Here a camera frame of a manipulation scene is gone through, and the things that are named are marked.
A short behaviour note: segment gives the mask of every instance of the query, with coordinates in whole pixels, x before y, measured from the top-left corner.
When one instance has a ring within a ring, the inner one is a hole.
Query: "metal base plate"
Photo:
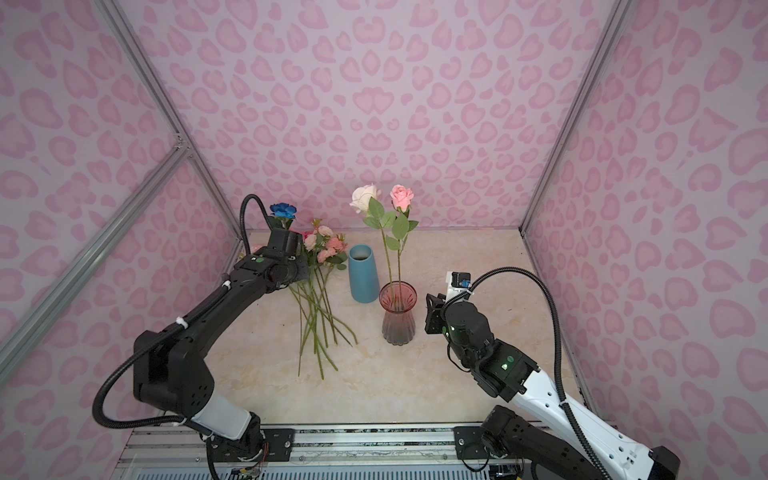
[[[288,462],[291,450],[293,450],[294,429],[264,429],[264,438],[270,445],[266,454],[268,462]]]
[[[454,427],[456,457],[460,460],[485,460],[488,453],[482,444],[482,427]]]
[[[266,453],[267,462],[288,462],[293,449],[293,429],[263,429],[264,439],[270,448]],[[224,445],[214,449],[214,462],[238,462],[237,454],[227,450]]]

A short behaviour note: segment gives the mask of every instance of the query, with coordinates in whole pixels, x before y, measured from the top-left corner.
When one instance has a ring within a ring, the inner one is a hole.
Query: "blue vase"
[[[349,290],[360,303],[371,303],[379,298],[379,272],[376,258],[368,245],[361,243],[349,249]]]

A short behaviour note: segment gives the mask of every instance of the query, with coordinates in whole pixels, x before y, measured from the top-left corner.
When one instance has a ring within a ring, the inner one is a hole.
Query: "white rose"
[[[312,250],[313,248],[315,248],[316,243],[317,243],[317,235],[315,235],[314,233],[307,235],[306,238],[304,239],[304,247],[307,250]]]
[[[317,233],[323,235],[324,237],[333,237],[333,230],[331,230],[330,227],[326,227],[325,225],[320,225],[317,227]]]
[[[349,204],[352,208],[357,210],[357,213],[368,213],[368,203],[372,198],[379,198],[381,192],[376,185],[366,185],[364,187],[356,188],[352,193],[352,203]]]

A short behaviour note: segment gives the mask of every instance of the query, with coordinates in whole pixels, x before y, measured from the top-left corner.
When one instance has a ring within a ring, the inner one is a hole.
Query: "blue rose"
[[[296,207],[285,203],[270,205],[270,210],[275,217],[294,218],[296,216]]]

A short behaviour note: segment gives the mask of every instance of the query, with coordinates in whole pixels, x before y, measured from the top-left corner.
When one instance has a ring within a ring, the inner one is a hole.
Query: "black cable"
[[[210,473],[211,480],[220,480],[219,474],[216,473],[216,469],[214,468],[214,461],[212,460],[214,457],[214,446],[211,443],[210,437],[205,441],[205,457],[208,461],[208,472]]]
[[[538,474],[536,473],[537,466],[538,466],[538,463],[531,462],[531,478],[533,478],[533,480],[538,480]]]
[[[264,216],[266,225],[272,230],[272,224],[270,223],[270,216],[266,214],[266,208],[258,195],[248,194],[243,198],[243,202],[240,204],[240,236],[243,238],[243,246],[245,247],[245,254],[250,255],[250,243],[248,242],[248,233],[245,231],[245,209],[248,206],[248,202],[255,200],[259,204],[261,214]]]
[[[214,290],[209,296],[205,298],[205,300],[200,302],[199,305],[193,308],[192,311],[184,317],[187,324],[191,325],[195,323],[202,315],[205,314],[205,312],[216,306],[228,291],[229,287],[224,285]],[[107,379],[104,381],[104,384],[101,385],[101,388],[98,390],[98,392],[96,392],[93,406],[91,407],[91,414],[93,415],[96,423],[103,427],[107,427],[108,429],[136,429],[138,427],[144,427],[147,425],[155,425],[157,423],[184,421],[184,417],[181,415],[165,415],[150,417],[148,419],[121,421],[111,419],[104,413],[104,401],[107,398],[107,394],[112,389],[112,386],[114,386],[114,384],[120,379],[120,377],[136,362],[136,360],[140,359],[142,356],[149,353],[152,349],[163,343],[166,339],[176,335],[182,330],[184,330],[184,327],[179,324],[174,324],[173,326],[168,327],[168,329],[159,337],[157,337],[152,343],[148,343],[137,352],[134,352],[134,354],[131,355],[128,360],[123,362],[122,365],[117,367],[117,369],[112,372],[109,377],[107,377]]]
[[[451,358],[451,343],[448,344],[448,352],[446,352],[446,353],[448,354],[448,360],[450,360],[451,363],[453,363],[456,366],[457,369],[461,370],[464,373],[470,373],[471,372],[470,369],[464,370],[461,366],[459,366],[458,363],[453,361],[453,359]]]
[[[462,450],[462,452],[464,452],[464,450],[466,450],[467,448],[469,448],[469,447],[470,447],[470,446],[472,446],[472,445],[480,445],[480,444],[479,444],[479,443],[470,443],[469,445],[467,445],[466,447],[464,447],[464,449]],[[484,463],[484,464],[482,464],[482,467],[480,467],[480,468],[473,468],[473,467],[470,467],[469,465],[467,465],[467,462],[465,462],[463,458],[461,459],[461,460],[462,460],[462,463],[464,464],[464,466],[465,466],[465,467],[466,467],[466,468],[467,468],[467,469],[468,469],[470,472],[474,472],[474,473],[479,473],[479,472],[482,472],[483,470],[485,470],[485,467],[487,467],[487,466],[488,466],[488,462],[490,462],[490,461],[491,461],[491,453],[490,453],[490,452],[489,452],[487,449],[485,450],[485,453],[487,453],[487,454],[488,454],[488,456],[487,456],[487,457],[485,457],[485,463]]]
[[[581,431],[581,427],[579,426],[578,421],[576,420],[576,417],[571,410],[571,406],[568,405],[565,401],[565,388],[563,388],[562,378],[562,337],[560,332],[558,309],[554,304],[554,299],[552,298],[551,293],[549,293],[549,289],[539,277],[524,268],[518,268],[516,266],[503,266],[501,268],[493,269],[489,272],[483,273],[477,280],[472,282],[472,285],[465,292],[462,292],[445,302],[445,304],[442,306],[442,309],[440,310],[440,315],[443,319],[445,319],[446,308],[451,306],[453,303],[458,302],[459,300],[468,299],[469,296],[472,295],[472,293],[475,291],[475,289],[488,278],[499,273],[506,272],[520,273],[521,275],[525,275],[526,277],[533,280],[534,283],[536,283],[536,285],[538,285],[538,287],[543,292],[544,298],[547,300],[547,305],[549,306],[549,313],[552,317],[552,326],[554,329],[554,387],[558,392],[560,407],[563,409],[563,412],[565,412],[565,416],[568,419],[568,422],[571,424],[571,428],[573,429],[574,434],[576,434],[576,438],[578,439],[579,443],[581,443],[581,447],[587,453],[587,457],[589,458],[590,462],[592,462],[592,465],[594,465],[594,467],[600,472],[604,480],[611,480],[611,476],[608,474],[608,471],[605,469],[598,456],[594,453],[592,445],[589,444],[589,441],[584,435],[584,432]]]

